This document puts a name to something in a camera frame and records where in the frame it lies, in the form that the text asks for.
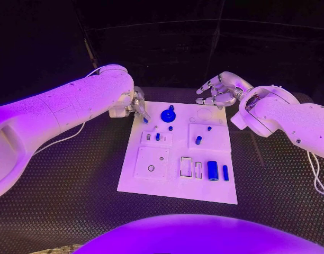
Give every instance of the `black mesh floor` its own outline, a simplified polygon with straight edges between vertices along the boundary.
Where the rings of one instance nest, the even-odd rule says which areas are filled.
[[[149,101],[195,103],[195,90],[145,88]],[[301,102],[309,98],[296,94]],[[227,118],[237,112],[229,107]],[[214,214],[272,226],[324,246],[324,196],[314,189],[307,154],[278,131],[262,138],[229,121],[239,205],[117,192],[133,117],[85,123],[80,135],[31,160],[0,197],[0,253],[83,244],[137,219]],[[77,132],[77,128],[57,139]],[[321,180],[324,183],[324,159]]]

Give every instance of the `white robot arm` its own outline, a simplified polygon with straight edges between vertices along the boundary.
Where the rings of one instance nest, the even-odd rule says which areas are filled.
[[[231,106],[239,100],[239,112],[231,118],[243,130],[269,137],[281,129],[292,143],[324,157],[324,106],[301,104],[294,95],[278,86],[253,86],[231,72],[218,74],[198,89],[211,89],[211,98],[198,98],[198,104]]]
[[[123,66],[100,67],[98,75],[0,106],[0,196],[18,181],[39,146],[106,111],[110,117],[139,112],[145,122],[143,92]]]

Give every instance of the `blue object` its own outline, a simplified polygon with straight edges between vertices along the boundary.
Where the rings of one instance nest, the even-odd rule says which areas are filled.
[[[227,165],[223,166],[223,177],[224,177],[224,181],[229,181],[229,167],[227,167]]]
[[[218,181],[218,164],[214,160],[208,161],[208,178],[210,181]]]
[[[171,123],[177,118],[177,114],[174,112],[174,106],[171,105],[168,110],[164,110],[161,113],[161,119],[164,122]]]
[[[197,137],[197,141],[195,141],[195,144],[200,144],[201,143],[201,136]]]

